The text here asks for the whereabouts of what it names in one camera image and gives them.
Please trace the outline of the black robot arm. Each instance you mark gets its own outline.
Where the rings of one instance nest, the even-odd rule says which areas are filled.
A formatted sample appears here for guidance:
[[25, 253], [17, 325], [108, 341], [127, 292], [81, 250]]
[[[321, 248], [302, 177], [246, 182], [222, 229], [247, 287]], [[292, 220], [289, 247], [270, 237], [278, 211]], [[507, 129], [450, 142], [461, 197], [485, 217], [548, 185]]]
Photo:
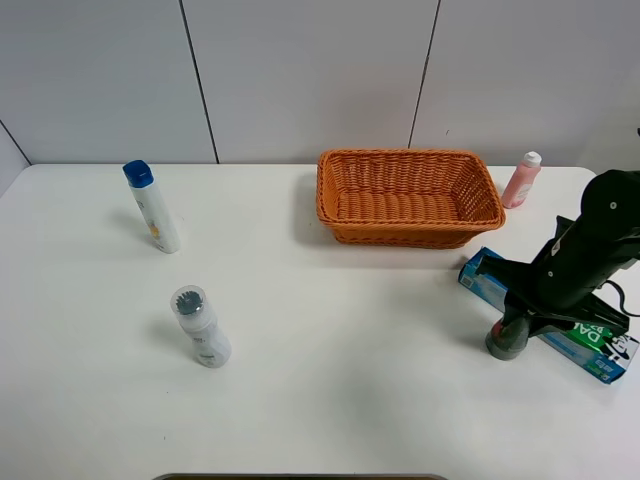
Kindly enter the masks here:
[[495, 337], [530, 338], [575, 324], [628, 331], [630, 316], [594, 295], [612, 275], [639, 259], [639, 173], [609, 170], [585, 187], [580, 215], [558, 216], [555, 236], [529, 263], [485, 257], [477, 272], [502, 283], [505, 312]]

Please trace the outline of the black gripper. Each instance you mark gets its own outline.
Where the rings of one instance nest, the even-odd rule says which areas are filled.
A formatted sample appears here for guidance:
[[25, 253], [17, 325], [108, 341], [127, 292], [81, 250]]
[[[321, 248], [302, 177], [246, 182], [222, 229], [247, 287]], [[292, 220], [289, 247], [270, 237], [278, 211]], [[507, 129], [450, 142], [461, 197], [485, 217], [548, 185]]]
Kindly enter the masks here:
[[488, 275], [531, 306], [529, 335], [566, 332], [577, 323], [626, 334], [630, 317], [592, 292], [629, 263], [639, 260], [639, 221], [613, 215], [579, 216], [544, 246], [531, 263], [484, 255], [477, 275]]

